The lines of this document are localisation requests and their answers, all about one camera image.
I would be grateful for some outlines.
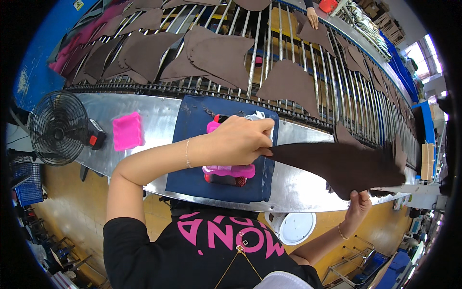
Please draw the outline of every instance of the blue plastic basket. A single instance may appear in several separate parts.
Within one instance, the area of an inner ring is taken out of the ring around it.
[[[15,188],[21,206],[43,202],[40,164],[32,164],[32,176]]]

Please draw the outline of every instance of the bracelet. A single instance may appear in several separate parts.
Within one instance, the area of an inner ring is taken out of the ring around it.
[[[190,139],[191,138],[188,138],[188,140],[186,141],[186,168],[192,169],[193,167],[191,166],[191,162],[189,161],[189,158],[188,158],[188,146],[189,146]]]
[[[343,240],[348,240],[349,238],[345,238],[345,236],[342,234],[342,232],[340,231],[340,224],[337,225],[337,228],[339,230],[339,234],[340,236],[342,237]]]

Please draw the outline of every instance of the woman's hand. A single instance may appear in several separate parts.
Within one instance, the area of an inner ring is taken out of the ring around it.
[[[349,238],[363,222],[372,207],[372,202],[367,191],[358,194],[352,191],[350,194],[350,207],[345,215],[345,220],[340,224],[340,231],[345,238]]]
[[[269,138],[274,120],[271,118],[250,121],[230,116],[210,134],[190,140],[188,158],[191,166],[249,165],[260,155],[271,156],[273,146]]]
[[[308,7],[306,9],[306,17],[308,17],[308,21],[310,22],[311,27],[313,27],[313,29],[317,29],[319,25],[319,20],[317,18],[316,11],[313,7]]]

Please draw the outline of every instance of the stainless steel table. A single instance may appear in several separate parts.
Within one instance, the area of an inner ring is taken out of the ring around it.
[[[107,133],[103,148],[93,151],[84,148],[76,161],[96,172],[111,176],[117,163],[123,158],[149,148],[172,143],[180,99],[153,97],[136,94],[80,93],[77,97],[84,104],[88,116]],[[112,120],[137,111],[142,117],[143,146],[125,152],[114,150]],[[278,145],[293,142],[333,142],[332,135],[297,124],[280,120]],[[406,184],[413,184],[415,171],[406,168]],[[326,181],[321,177],[288,165],[276,162],[271,183],[269,202],[231,203],[202,197],[192,197],[165,190],[167,175],[161,176],[145,187],[147,192],[158,195],[202,203],[212,206],[260,212],[325,212],[348,208],[335,193],[328,193]],[[371,198],[373,204],[387,202],[406,194]]]

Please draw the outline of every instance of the navy blue mat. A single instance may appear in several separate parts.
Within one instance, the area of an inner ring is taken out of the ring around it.
[[[181,101],[180,111],[176,119],[173,142],[186,140],[190,137],[207,133],[207,124],[213,121],[210,112],[229,116],[245,116],[254,114],[255,111],[264,112],[265,117],[270,117],[274,120],[273,145],[276,145],[279,127],[279,117],[276,112],[260,106],[222,98],[188,95]],[[227,202],[267,202],[271,195],[274,161],[260,156],[253,164],[255,165],[255,176],[249,178],[244,187],[239,188],[224,184],[210,184],[204,179],[202,167],[195,167],[193,169],[184,169],[169,173],[165,190],[194,197],[206,197]]]

